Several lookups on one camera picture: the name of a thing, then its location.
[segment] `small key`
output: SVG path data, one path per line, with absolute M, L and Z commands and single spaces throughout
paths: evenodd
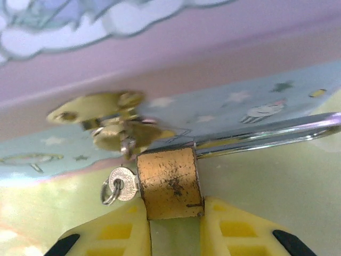
M 111 195 L 105 198 L 107 186 L 111 190 Z M 101 201 L 105 205 L 111 205 L 115 200 L 129 201 L 133 199 L 139 191 L 139 181 L 137 176 L 126 167 L 115 168 L 102 185 Z

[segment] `key ring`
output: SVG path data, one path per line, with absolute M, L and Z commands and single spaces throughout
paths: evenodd
M 116 201 L 116 199 L 119 197 L 120 192 L 121 192 L 121 185 L 122 185 L 122 181 L 120 179 L 117 179 L 113 182 L 113 184 L 115 185 L 115 189 L 113 190 L 112 194 L 105 199 L 105 190 L 107 188 L 109 184 L 109 178 L 107 178 L 107 180 L 105 182 L 103 182 L 102 188 L 101 188 L 101 201 L 102 204 L 104 205 L 111 205 L 114 201 Z

